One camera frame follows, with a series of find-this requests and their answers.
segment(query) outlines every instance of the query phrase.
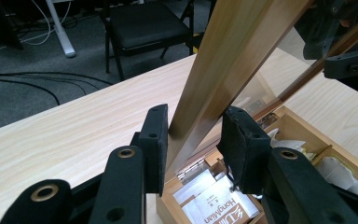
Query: glass pane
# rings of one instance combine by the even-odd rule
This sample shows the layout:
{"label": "glass pane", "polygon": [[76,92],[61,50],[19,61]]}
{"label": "glass pane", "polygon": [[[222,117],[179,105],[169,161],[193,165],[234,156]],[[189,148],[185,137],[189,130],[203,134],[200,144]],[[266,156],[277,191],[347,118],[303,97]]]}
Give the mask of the glass pane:
{"label": "glass pane", "polygon": [[253,116],[268,105],[279,101],[279,96],[315,62],[304,59],[304,45],[304,41],[293,28],[239,94],[233,105]]}

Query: white cable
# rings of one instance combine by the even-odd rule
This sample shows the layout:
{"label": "white cable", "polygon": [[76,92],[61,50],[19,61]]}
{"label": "white cable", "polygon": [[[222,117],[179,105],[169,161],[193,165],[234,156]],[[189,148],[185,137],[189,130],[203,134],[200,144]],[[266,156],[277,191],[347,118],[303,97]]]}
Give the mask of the white cable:
{"label": "white cable", "polygon": [[34,5],[37,7],[37,9],[39,9],[40,13],[42,13],[43,17],[44,17],[45,20],[46,20],[46,23],[48,24],[48,32],[47,32],[46,34],[44,34],[44,35],[47,35],[47,36],[46,36],[46,38],[45,38],[44,40],[42,40],[42,41],[39,42],[39,43],[29,43],[29,42],[27,42],[28,40],[23,40],[23,41],[21,41],[21,43],[23,42],[23,43],[26,43],[26,44],[29,44],[29,45],[41,45],[41,44],[45,43],[45,42],[48,40],[48,37],[49,37],[50,34],[51,34],[50,22],[48,21],[48,17],[45,15],[45,13],[44,13],[43,10],[39,7],[39,5],[38,5],[34,0],[32,0],[32,2],[33,2]]}
{"label": "white cable", "polygon": [[[52,30],[51,30],[50,23],[49,23],[49,21],[48,21],[48,17],[45,15],[45,13],[43,13],[42,9],[36,4],[36,2],[35,2],[34,0],[32,0],[32,1],[33,1],[33,3],[36,5],[36,7],[39,9],[40,13],[42,13],[43,17],[45,18],[46,22],[48,23],[48,32],[47,32],[47,33],[42,34],[42,35],[38,35],[38,36],[35,36],[35,37],[31,37],[31,38],[29,38],[29,39],[26,39],[26,40],[22,40],[22,41],[21,41],[21,43],[24,42],[24,43],[26,43],[26,44],[34,45],[34,46],[35,46],[35,45],[41,45],[41,44],[45,43],[45,42],[48,40],[50,34],[53,33],[55,29],[52,29]],[[65,21],[65,19],[66,19],[66,16],[68,16],[69,10],[70,10],[70,8],[71,8],[71,3],[72,3],[72,1],[69,1],[68,8],[66,9],[65,15],[63,16],[63,19],[62,19],[61,23],[63,23],[63,22]],[[46,36],[46,38],[45,38],[43,41],[41,41],[40,43],[29,43],[29,42],[27,42],[27,41],[29,41],[29,40],[33,40],[33,39],[37,39],[37,38],[39,38],[39,37],[42,37],[42,36],[44,36],[44,35],[47,35],[47,36]]]}

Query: open wooden box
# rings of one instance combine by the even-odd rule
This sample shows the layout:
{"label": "open wooden box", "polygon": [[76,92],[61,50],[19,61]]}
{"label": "open wooden box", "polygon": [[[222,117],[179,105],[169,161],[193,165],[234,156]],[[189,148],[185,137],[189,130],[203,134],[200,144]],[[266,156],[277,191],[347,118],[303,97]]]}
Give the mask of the open wooden box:
{"label": "open wooden box", "polygon": [[[327,136],[310,126],[305,120],[293,113],[287,107],[282,106],[273,113],[268,114],[267,119],[262,118],[261,120],[260,125],[265,128],[264,130],[266,133],[275,128],[279,128],[279,132],[276,136],[278,140],[305,141],[306,143],[304,147],[307,149],[307,152],[316,154],[311,161],[312,164],[317,165],[324,157],[337,158],[344,164],[344,166],[352,171],[354,178],[358,180],[358,159]],[[207,138],[208,140],[203,142],[204,149],[207,150],[207,152],[200,151],[201,154],[206,154],[203,156],[196,154],[196,159],[192,158],[191,160],[193,162],[187,164],[184,171],[195,169],[195,166],[201,164],[203,161],[212,168],[216,163],[221,162],[223,159],[222,155],[217,151],[217,148],[213,147],[218,141],[216,141],[218,135],[216,135],[216,133],[214,133],[214,135],[210,134]],[[176,177],[166,183],[163,196],[161,198],[157,197],[157,212],[164,223],[191,223],[183,212],[181,206],[173,198],[173,194],[182,186],[182,182]],[[267,223],[260,202],[252,197],[252,195],[249,196],[251,196],[250,198],[254,201],[254,204],[260,211],[260,214],[249,223]]]}
{"label": "open wooden box", "polygon": [[[230,28],[238,28],[236,24],[232,24],[232,26],[230,24],[230,27],[224,28],[228,31],[228,34],[226,35],[234,35],[235,37],[231,39],[225,36],[219,36],[221,38],[215,37],[217,35],[216,32],[222,29],[222,27],[219,26],[224,24],[223,21],[231,23],[240,21],[240,19],[235,18],[235,16],[229,17],[225,14],[225,11],[227,11],[229,8],[232,9],[234,6],[231,6],[226,1],[218,1],[217,4],[218,5],[215,8],[215,12],[213,13],[213,17],[207,29],[206,36],[204,37],[206,39],[203,40],[200,47],[199,54],[201,55],[198,56],[200,59],[197,60],[198,58],[196,58],[195,65],[193,66],[189,79],[187,80],[184,93],[182,94],[184,103],[182,105],[179,103],[179,106],[175,112],[175,116],[177,115],[177,118],[173,117],[173,125],[171,124],[170,129],[171,131],[173,130],[171,135],[173,137],[176,137],[176,135],[180,137],[176,137],[172,140],[172,145],[174,146],[170,146],[170,150],[173,149],[175,153],[173,155],[174,158],[170,158],[170,155],[168,158],[168,165],[170,168],[168,169],[168,182],[165,184],[163,196],[161,198],[157,197],[157,212],[161,220],[164,223],[190,223],[182,208],[172,195],[183,186],[180,178],[178,177],[182,173],[187,172],[189,169],[193,169],[195,166],[197,166],[197,164],[203,163],[203,161],[207,161],[210,166],[213,166],[216,162],[219,161],[217,159],[222,159],[221,155],[219,155],[215,149],[215,146],[220,139],[219,134],[221,124],[220,121],[217,121],[215,125],[213,124],[214,126],[211,125],[211,123],[213,123],[213,120],[217,119],[218,115],[221,114],[221,111],[223,108],[225,108],[225,104],[227,102],[246,110],[249,114],[251,114],[251,116],[253,116],[255,120],[260,123],[260,125],[262,125],[266,132],[279,127],[280,131],[277,135],[278,139],[281,138],[305,141],[305,148],[307,151],[316,154],[316,157],[312,161],[314,165],[316,165],[323,157],[334,156],[335,158],[338,158],[339,161],[347,168],[349,168],[352,171],[353,176],[358,180],[358,159],[352,156],[352,154],[349,153],[346,149],[340,147],[328,136],[325,136],[323,133],[312,127],[300,116],[291,111],[290,108],[283,105],[283,103],[290,99],[290,97],[296,97],[296,92],[323,70],[323,59],[309,63],[305,63],[304,61],[299,60],[298,48],[301,49],[302,46],[293,44],[294,39],[298,38],[295,36],[289,36],[293,33],[293,29],[291,32],[287,33],[289,35],[286,36],[286,40],[281,40],[278,38],[278,42],[274,44],[276,47],[276,44],[279,43],[279,40],[281,40],[281,44],[283,43],[284,45],[284,42],[286,42],[286,45],[289,46],[289,48],[285,49],[284,46],[281,46],[281,48],[275,49],[273,52],[271,49],[269,49],[269,47],[262,49],[263,47],[261,47],[260,44],[263,41],[260,39],[257,40],[255,37],[257,36],[261,38],[262,36],[264,37],[273,33],[273,31],[271,31],[269,28],[267,29],[266,26],[270,26],[269,21],[275,20],[273,17],[274,15],[280,17],[280,13],[282,13],[288,16],[290,13],[295,13],[294,11],[296,11],[296,7],[299,9],[296,13],[301,13],[301,10],[303,10],[301,9],[301,4],[296,2],[296,4],[299,5],[292,7],[290,5],[294,4],[294,2],[272,1],[271,5],[268,5],[268,7],[265,5],[265,11],[263,11],[263,13],[265,13],[263,14],[264,18],[258,18],[262,21],[257,21],[258,19],[255,21],[257,21],[257,25],[261,27],[260,29],[264,32],[267,32],[268,34],[262,35],[257,31],[253,31],[255,36],[250,37],[251,40],[249,42],[253,44],[245,43],[246,40],[241,39],[244,38],[244,36],[235,33],[235,31],[230,33]],[[236,2],[236,4],[237,7],[243,7],[246,5],[246,3],[242,4],[238,2]],[[238,9],[236,13],[242,10],[243,13],[247,12],[253,15],[248,11],[248,9],[243,8]],[[245,18],[249,19],[252,16],[243,17],[244,18],[242,19],[245,20]],[[355,30],[351,34],[353,36],[357,36]],[[230,41],[245,43],[243,46],[249,44],[249,46],[242,46],[243,49],[240,50],[231,49],[228,47],[232,44]],[[356,42],[356,38],[352,39],[350,42]],[[217,46],[219,44],[226,46],[227,49],[217,48],[216,50],[213,50],[204,47]],[[345,49],[347,46],[344,42],[337,43],[335,47],[336,48],[329,51],[328,55],[337,55],[347,50]],[[295,49],[293,50],[292,54],[287,53],[288,51],[291,51],[290,49]],[[241,60],[249,60],[249,57],[252,59],[258,56],[263,57],[261,56],[262,53],[257,52],[258,50],[266,50],[268,52],[268,54],[266,54],[268,55],[268,58],[264,58],[265,61],[261,60],[258,62],[251,62],[255,63],[255,70],[251,70],[251,68],[248,67],[243,67],[241,66],[241,63],[238,63]],[[228,58],[224,59],[219,58],[218,56],[214,58],[211,56],[217,53],[227,53],[226,56],[228,56]],[[254,53],[256,56],[250,56],[247,53]],[[213,60],[215,63],[218,63],[218,65],[211,65]],[[201,85],[198,81],[206,80],[207,78],[206,76],[203,76],[203,72],[211,73],[212,75],[208,75],[209,78],[220,78],[219,80],[221,80],[221,82],[214,82],[212,79],[211,81],[206,81],[208,83],[202,83]],[[236,90],[241,90],[241,85],[245,85],[245,88],[243,91],[241,91],[241,93],[237,93]],[[213,105],[213,103],[211,103],[213,100],[219,104]],[[193,109],[195,114],[194,118],[188,118],[187,116],[193,111],[188,112],[186,110]],[[175,130],[176,125],[181,126],[181,129]],[[186,148],[193,147],[193,143],[200,140],[202,132],[205,132],[206,130],[209,133],[205,134],[206,137],[203,138],[203,141],[200,142],[198,147],[194,151],[184,153]],[[183,161],[184,158],[186,158],[184,165],[182,164],[180,169],[178,169],[178,161]],[[258,202],[255,202],[255,204],[259,206],[259,211],[261,213],[259,216],[254,218],[251,223],[266,223],[267,220],[264,216],[262,206],[260,206]]]}

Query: wooden table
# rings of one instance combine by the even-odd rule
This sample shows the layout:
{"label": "wooden table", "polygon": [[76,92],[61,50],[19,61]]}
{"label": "wooden table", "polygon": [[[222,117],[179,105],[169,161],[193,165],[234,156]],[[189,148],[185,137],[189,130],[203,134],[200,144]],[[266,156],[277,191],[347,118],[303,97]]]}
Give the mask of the wooden table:
{"label": "wooden table", "polygon": [[[278,51],[274,57],[287,57]],[[24,189],[40,180],[59,178],[75,187],[100,174],[109,153],[141,130],[150,107],[168,104],[171,121],[195,57],[1,128],[0,218]],[[303,63],[290,57],[291,63]],[[260,73],[269,66],[267,62]],[[357,92],[319,75],[285,105],[358,157]],[[148,197],[147,223],[160,223],[153,197]]]}

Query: chair seat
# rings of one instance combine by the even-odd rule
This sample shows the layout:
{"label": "chair seat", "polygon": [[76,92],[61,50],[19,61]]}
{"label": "chair seat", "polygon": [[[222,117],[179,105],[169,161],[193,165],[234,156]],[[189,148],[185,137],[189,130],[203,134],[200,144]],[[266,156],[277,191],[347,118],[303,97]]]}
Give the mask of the chair seat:
{"label": "chair seat", "polygon": [[191,31],[161,3],[111,8],[112,30],[119,47],[137,49],[166,41],[183,41]]}

